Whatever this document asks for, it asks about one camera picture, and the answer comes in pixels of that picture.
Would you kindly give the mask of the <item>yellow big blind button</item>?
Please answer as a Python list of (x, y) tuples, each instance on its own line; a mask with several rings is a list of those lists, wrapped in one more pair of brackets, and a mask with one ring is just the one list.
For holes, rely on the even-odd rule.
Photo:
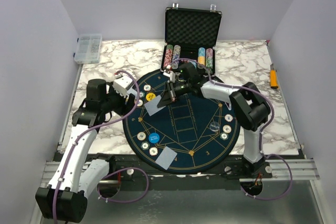
[(156, 98), (155, 93), (149, 92), (149, 93), (146, 95), (146, 100), (147, 100), (147, 101), (152, 101), (152, 100), (155, 99), (155, 98)]

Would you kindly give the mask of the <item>yellow fifty poker chip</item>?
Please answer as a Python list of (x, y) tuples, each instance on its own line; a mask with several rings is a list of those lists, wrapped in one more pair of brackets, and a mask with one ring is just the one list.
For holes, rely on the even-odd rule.
[(137, 107), (141, 107), (143, 105), (143, 101), (140, 99), (137, 103)]

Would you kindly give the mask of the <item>playing card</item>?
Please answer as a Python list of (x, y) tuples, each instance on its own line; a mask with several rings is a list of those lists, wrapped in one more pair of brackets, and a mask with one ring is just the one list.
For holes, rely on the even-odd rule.
[(155, 163), (164, 170), (168, 170), (176, 156), (177, 152), (166, 146), (156, 159)]
[(163, 110), (165, 108), (165, 106), (162, 107), (158, 107), (158, 103), (161, 100), (161, 96), (158, 95), (157, 97), (155, 97), (153, 100), (148, 101), (144, 107), (148, 113), (149, 116), (153, 116), (154, 114), (158, 113), (159, 111)]

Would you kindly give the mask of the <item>blue small blind button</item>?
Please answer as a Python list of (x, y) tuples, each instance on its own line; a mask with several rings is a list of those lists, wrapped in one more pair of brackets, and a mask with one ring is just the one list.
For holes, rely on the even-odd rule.
[(152, 144), (156, 144), (160, 141), (160, 135), (157, 133), (151, 133), (149, 135), (149, 142)]

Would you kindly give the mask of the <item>green white chip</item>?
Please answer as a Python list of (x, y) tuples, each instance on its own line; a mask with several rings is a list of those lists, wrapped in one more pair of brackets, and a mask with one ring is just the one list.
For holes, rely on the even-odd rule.
[(143, 142), (143, 143), (141, 144), (141, 148), (142, 148), (143, 150), (148, 150), (149, 147), (150, 147), (150, 144), (149, 144), (148, 142)]

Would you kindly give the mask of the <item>clear dealer button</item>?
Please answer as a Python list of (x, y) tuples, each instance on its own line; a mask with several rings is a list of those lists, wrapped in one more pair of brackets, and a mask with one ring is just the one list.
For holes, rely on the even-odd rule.
[(220, 124), (218, 122), (213, 121), (209, 124), (209, 129), (213, 132), (218, 132), (220, 130), (220, 128), (221, 127), (220, 127)]

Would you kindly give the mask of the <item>yellow white poker chip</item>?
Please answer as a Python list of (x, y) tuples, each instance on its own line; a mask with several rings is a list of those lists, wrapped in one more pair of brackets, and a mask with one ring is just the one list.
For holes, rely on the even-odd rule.
[(226, 134), (229, 134), (232, 131), (232, 128), (229, 125), (224, 125), (223, 126), (223, 132)]

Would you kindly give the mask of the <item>green poker chip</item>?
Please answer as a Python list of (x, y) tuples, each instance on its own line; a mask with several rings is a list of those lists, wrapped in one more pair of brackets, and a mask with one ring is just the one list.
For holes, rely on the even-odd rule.
[(227, 140), (228, 139), (228, 134), (226, 134), (226, 133), (221, 133), (220, 134), (220, 138), (222, 139), (222, 140)]

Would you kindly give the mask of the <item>red white poker chip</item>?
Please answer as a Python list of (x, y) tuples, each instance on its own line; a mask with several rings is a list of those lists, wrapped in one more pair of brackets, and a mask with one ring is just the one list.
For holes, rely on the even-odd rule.
[(225, 116), (224, 116), (224, 118), (225, 118), (225, 120), (227, 121), (227, 122), (231, 122), (234, 118), (233, 118), (233, 116), (231, 115), (231, 114), (226, 114)]

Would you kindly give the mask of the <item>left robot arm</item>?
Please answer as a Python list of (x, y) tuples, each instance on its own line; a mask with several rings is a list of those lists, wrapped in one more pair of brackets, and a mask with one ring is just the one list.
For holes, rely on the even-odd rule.
[(112, 179), (116, 166), (112, 157), (96, 157), (83, 171), (89, 149), (107, 115), (130, 115), (135, 95), (129, 90), (133, 79), (120, 76), (113, 82), (89, 80), (86, 97), (72, 116), (68, 146), (46, 187), (37, 189), (35, 199), (46, 219), (79, 223), (87, 209), (88, 198), (100, 179)]

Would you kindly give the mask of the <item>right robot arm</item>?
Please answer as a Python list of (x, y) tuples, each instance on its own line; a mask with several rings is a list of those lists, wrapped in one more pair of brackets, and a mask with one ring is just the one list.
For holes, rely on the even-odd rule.
[(248, 82), (242, 86), (228, 85), (199, 73), (190, 62), (181, 64), (169, 71), (170, 77), (165, 84), (158, 108), (170, 105), (187, 93), (203, 99), (213, 99), (230, 103), (237, 122), (244, 129), (245, 147), (241, 165), (242, 173), (249, 178), (260, 172), (260, 164), (265, 157), (262, 151), (263, 130), (274, 119), (274, 107), (269, 99), (260, 93), (256, 85)]

